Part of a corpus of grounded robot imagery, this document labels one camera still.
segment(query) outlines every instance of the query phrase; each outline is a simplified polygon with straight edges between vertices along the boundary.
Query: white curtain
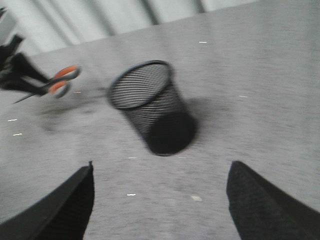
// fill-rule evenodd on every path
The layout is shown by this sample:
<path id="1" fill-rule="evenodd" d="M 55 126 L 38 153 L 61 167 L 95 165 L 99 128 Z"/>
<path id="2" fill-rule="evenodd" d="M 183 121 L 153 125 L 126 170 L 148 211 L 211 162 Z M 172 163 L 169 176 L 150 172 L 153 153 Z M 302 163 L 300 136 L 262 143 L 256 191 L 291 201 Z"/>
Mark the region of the white curtain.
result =
<path id="1" fill-rule="evenodd" d="M 254 0 L 0 0 L 36 55 Z"/>

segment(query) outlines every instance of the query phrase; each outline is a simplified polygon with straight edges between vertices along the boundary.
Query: gray carpet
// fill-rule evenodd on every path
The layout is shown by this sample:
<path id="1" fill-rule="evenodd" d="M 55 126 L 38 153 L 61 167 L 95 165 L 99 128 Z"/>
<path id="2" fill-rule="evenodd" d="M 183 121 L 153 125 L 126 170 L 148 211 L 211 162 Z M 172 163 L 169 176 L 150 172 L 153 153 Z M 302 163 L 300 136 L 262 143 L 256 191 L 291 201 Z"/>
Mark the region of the gray carpet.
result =
<path id="1" fill-rule="evenodd" d="M 83 72 L 58 100 L 12 104 L 25 94 L 1 91 L 0 221 L 88 161 L 96 195 L 85 240 L 240 239 L 226 194 L 235 160 L 320 211 L 319 16 L 319 1 L 265 0 L 32 57 L 50 75 Z M 173 65 L 200 125 L 170 157 L 151 154 L 105 98 L 148 60 Z"/>

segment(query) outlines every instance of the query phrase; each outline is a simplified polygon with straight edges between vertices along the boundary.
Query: black object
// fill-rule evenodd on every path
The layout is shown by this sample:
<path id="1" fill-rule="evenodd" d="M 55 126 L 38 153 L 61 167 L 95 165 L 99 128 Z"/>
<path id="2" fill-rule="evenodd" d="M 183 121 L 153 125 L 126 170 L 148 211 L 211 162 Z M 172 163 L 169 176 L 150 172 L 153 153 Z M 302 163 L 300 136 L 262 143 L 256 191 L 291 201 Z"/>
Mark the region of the black object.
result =
<path id="1" fill-rule="evenodd" d="M 81 167 L 48 196 L 0 225 L 1 240 L 82 240 L 95 198 L 93 166 Z"/>
<path id="2" fill-rule="evenodd" d="M 194 138 L 196 121 L 187 111 L 173 83 L 173 69 L 165 61 L 140 63 L 112 84 L 108 100 L 121 110 L 150 150 L 169 156 Z"/>
<path id="3" fill-rule="evenodd" d="M 229 211 L 242 240 L 320 240 L 320 213 L 246 164 L 232 163 L 226 191 Z"/>

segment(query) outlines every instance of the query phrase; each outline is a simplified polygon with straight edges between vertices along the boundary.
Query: mesh pencil cup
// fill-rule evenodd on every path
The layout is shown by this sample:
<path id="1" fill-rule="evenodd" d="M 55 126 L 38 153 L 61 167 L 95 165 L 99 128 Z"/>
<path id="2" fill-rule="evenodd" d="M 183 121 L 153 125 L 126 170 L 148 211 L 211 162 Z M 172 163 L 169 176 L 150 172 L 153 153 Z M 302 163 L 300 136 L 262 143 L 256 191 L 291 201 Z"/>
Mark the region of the mesh pencil cup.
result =
<path id="1" fill-rule="evenodd" d="M 147 61 L 128 69 L 107 95 L 156 155 L 175 154 L 195 136 L 196 121 L 179 96 L 173 69 L 165 61 Z"/>

